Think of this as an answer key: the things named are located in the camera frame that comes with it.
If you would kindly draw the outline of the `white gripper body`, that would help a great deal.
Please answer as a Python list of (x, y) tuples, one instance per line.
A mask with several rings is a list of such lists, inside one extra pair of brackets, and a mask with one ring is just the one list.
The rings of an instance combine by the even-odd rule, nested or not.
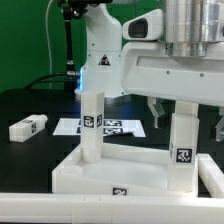
[(129, 42), (121, 56), (127, 93), (224, 107), (224, 43), (205, 57), (171, 57), (158, 42)]

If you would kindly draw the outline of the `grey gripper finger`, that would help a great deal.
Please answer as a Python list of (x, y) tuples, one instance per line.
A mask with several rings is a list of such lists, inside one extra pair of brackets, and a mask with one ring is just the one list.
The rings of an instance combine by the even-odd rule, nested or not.
[(163, 100), (155, 97), (148, 97), (147, 104), (154, 117), (154, 127), (162, 128), (164, 126), (164, 119), (166, 114), (163, 108)]
[(224, 107), (219, 108), (220, 121), (215, 126), (216, 128), (216, 140), (221, 142), (224, 140)]

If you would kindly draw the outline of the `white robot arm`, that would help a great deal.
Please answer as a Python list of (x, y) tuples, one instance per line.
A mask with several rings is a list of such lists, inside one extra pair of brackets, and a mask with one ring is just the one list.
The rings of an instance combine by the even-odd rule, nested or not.
[(224, 0), (157, 0), (120, 24), (103, 4), (87, 8), (81, 88), (224, 109)]

